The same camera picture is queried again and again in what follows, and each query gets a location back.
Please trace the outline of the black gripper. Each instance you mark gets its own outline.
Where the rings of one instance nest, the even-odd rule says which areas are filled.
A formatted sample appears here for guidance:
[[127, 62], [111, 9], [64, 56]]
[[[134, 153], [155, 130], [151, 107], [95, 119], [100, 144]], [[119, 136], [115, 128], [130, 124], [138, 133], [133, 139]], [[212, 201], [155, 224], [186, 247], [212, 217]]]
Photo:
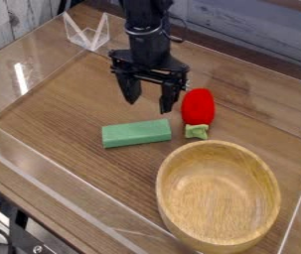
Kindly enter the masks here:
[[153, 28], [138, 30], [125, 24], [130, 48], [111, 50], [111, 72], [126, 101], [134, 104], [142, 93], [141, 81], [150, 81], [162, 87], [159, 97], [161, 113], [169, 113], [178, 101], [181, 90], [186, 89], [189, 66], [171, 56], [170, 27], [159, 23]]

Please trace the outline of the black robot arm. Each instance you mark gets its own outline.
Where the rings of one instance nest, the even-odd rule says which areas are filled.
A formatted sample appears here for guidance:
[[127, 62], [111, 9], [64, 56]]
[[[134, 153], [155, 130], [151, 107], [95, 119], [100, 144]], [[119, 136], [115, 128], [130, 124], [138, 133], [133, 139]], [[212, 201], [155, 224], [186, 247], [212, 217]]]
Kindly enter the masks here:
[[129, 50], [111, 50], [111, 72], [126, 101], [133, 104], [142, 93], [141, 81], [162, 87], [161, 113], [167, 113], [188, 89], [190, 67], [171, 56], [171, 43], [182, 39], [170, 36], [170, 12], [173, 0], [118, 0], [125, 13], [125, 32]]

